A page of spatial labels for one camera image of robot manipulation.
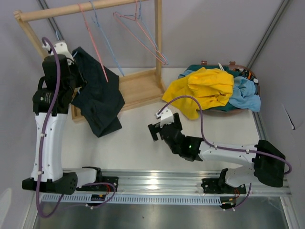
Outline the camouflage patterned shorts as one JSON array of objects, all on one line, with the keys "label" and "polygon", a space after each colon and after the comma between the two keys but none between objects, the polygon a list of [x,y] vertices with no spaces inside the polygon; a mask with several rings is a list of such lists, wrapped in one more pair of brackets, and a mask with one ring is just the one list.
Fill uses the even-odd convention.
[{"label": "camouflage patterned shorts", "polygon": [[233,68],[234,71],[234,85],[238,88],[258,89],[258,79],[247,69]]}]

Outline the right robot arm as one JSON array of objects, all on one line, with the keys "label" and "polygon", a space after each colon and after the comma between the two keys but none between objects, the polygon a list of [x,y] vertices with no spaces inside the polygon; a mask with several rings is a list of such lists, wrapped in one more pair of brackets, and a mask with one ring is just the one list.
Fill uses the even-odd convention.
[{"label": "right robot arm", "polygon": [[160,122],[148,129],[154,141],[162,139],[173,154],[187,161],[222,161],[237,164],[236,169],[225,168],[218,179],[222,192],[243,184],[259,181],[269,187],[282,187],[285,173],[285,156],[269,141],[259,140],[256,145],[218,146],[201,137],[182,133],[178,113],[161,115]]}]

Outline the aluminium corner wall profile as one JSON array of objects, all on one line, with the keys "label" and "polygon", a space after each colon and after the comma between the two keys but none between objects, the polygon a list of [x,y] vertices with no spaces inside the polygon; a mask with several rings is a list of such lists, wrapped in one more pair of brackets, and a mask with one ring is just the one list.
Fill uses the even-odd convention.
[{"label": "aluminium corner wall profile", "polygon": [[282,0],[278,9],[276,10],[274,16],[272,17],[270,23],[268,24],[266,31],[264,32],[263,36],[261,37],[254,53],[252,54],[247,67],[252,68],[257,59],[259,58],[260,54],[264,50],[265,46],[267,45],[269,39],[271,38],[273,32],[276,30],[276,27],[280,23],[282,17],[284,16],[285,12],[289,8],[292,0]]}]

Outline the yellow shorts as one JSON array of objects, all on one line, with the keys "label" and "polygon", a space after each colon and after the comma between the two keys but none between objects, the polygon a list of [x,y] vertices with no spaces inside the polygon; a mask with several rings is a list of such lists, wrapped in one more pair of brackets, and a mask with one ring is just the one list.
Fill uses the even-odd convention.
[{"label": "yellow shorts", "polygon": [[198,110],[225,106],[233,95],[234,77],[226,71],[204,67],[170,83],[162,100],[172,105],[189,120],[199,118]]}]

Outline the pink translucent plastic basin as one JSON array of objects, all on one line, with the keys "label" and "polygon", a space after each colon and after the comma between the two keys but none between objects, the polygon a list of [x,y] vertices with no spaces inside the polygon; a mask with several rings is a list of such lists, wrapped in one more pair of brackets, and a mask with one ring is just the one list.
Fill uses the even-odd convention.
[{"label": "pink translucent plastic basin", "polygon": [[[201,61],[201,65],[206,67],[206,66],[211,66],[212,64],[209,64],[208,61],[204,60],[204,61]],[[250,68],[248,68],[246,66],[243,66],[243,65],[238,65],[238,64],[236,64],[235,61],[230,61],[228,64],[225,64],[225,66],[228,66],[230,70],[233,70],[233,69],[247,70],[248,72],[251,73],[251,76],[253,76],[255,79],[257,78],[256,75],[254,74],[254,72]],[[210,113],[235,115],[235,114],[241,113],[242,111],[245,111],[245,109],[234,109],[234,110],[230,110],[230,111],[222,111],[222,110],[219,110],[219,109],[211,108],[211,109],[205,110],[205,111],[210,112]]]}]

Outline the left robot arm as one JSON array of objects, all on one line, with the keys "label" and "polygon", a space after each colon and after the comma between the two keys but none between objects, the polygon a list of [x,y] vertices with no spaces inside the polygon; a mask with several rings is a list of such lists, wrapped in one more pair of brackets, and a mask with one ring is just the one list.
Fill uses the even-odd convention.
[{"label": "left robot arm", "polygon": [[74,89],[82,78],[75,61],[59,54],[42,62],[44,76],[40,78],[33,101],[37,142],[35,162],[22,189],[43,193],[71,195],[87,185],[91,190],[103,186],[102,172],[97,167],[64,169],[61,162],[63,131]]}]

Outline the dark green shorts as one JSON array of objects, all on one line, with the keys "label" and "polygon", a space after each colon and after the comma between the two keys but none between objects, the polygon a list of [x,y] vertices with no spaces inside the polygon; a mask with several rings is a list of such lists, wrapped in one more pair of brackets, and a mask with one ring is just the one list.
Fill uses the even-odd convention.
[{"label": "dark green shorts", "polygon": [[[220,69],[219,65],[198,65],[198,64],[192,64],[182,74],[180,74],[178,76],[178,79],[186,77],[190,73],[195,72],[195,71],[199,70],[202,67],[204,67],[205,69],[214,69],[214,68]],[[228,72],[229,74],[233,75],[234,78],[237,77],[237,76],[240,76],[240,73],[238,73],[237,71],[234,71],[235,68],[238,68],[234,64],[223,65],[223,68],[224,68],[224,70],[226,72]],[[213,107],[213,108],[210,108],[210,110],[221,111],[221,112],[231,112],[231,111],[234,111],[234,110],[238,110],[238,108],[234,107],[233,105],[231,105],[228,102],[225,106]]]}]

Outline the black shorts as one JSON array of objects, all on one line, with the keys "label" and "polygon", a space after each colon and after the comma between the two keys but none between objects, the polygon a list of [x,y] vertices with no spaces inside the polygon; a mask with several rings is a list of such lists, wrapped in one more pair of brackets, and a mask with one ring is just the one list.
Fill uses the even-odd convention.
[{"label": "black shorts", "polygon": [[74,97],[72,104],[81,110],[92,132],[102,137],[122,128],[117,117],[125,105],[119,90],[119,76],[102,67],[82,47],[72,52],[87,84]]}]

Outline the aluminium mounting rail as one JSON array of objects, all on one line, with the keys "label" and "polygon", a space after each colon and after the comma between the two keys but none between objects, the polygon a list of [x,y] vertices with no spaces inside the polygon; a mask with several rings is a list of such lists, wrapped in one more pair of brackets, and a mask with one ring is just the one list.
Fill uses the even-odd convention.
[{"label": "aluminium mounting rail", "polygon": [[132,195],[203,195],[202,179],[217,178],[219,172],[174,172],[158,170],[103,170],[106,177],[118,177],[118,193]]}]

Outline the light blue shorts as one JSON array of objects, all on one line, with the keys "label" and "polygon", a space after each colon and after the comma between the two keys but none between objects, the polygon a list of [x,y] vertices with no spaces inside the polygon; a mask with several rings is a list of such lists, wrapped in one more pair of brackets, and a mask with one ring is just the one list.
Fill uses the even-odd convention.
[{"label": "light blue shorts", "polygon": [[235,77],[233,95],[228,102],[239,109],[249,109],[252,112],[259,112],[261,99],[258,95],[258,81],[251,81],[242,76]]}]

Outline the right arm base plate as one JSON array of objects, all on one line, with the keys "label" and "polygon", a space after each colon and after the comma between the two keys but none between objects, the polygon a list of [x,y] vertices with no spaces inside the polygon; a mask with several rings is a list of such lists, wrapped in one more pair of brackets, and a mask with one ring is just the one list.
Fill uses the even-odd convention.
[{"label": "right arm base plate", "polygon": [[246,194],[245,185],[232,187],[226,183],[221,183],[218,178],[203,178],[201,187],[205,194]]}]

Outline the wooden clothes rack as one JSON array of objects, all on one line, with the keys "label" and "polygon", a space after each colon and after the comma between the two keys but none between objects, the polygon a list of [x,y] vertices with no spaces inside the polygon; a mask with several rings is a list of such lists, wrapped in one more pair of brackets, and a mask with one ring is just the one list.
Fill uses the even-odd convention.
[{"label": "wooden clothes rack", "polygon": [[[13,14],[16,21],[25,32],[34,48],[37,50],[38,54],[41,56],[41,58],[45,58],[48,54],[43,48],[41,41],[39,41],[29,22],[75,13],[84,13],[94,9],[99,10],[131,3],[131,0],[98,0],[94,1],[93,3],[78,3],[25,13],[17,10]],[[162,80],[162,65],[166,65],[168,62],[161,52],[162,1],[156,0],[154,2],[154,12],[155,40],[151,40],[151,43],[154,46],[154,51],[152,51],[152,54],[156,58],[156,67],[146,71],[129,74],[120,78],[119,89],[125,100],[125,105],[122,108],[124,111],[158,102],[161,100],[165,92],[165,85]]]}]

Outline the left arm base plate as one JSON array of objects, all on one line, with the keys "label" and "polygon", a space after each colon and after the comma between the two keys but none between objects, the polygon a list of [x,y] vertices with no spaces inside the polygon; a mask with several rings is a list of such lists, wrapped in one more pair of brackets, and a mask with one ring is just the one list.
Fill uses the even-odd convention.
[{"label": "left arm base plate", "polygon": [[110,185],[112,184],[115,187],[115,191],[117,191],[119,178],[118,177],[98,177],[96,181],[92,184],[86,184],[81,187],[77,187],[77,191],[89,191],[89,192],[106,192],[108,191],[108,187],[110,191],[113,191],[113,187]]}]

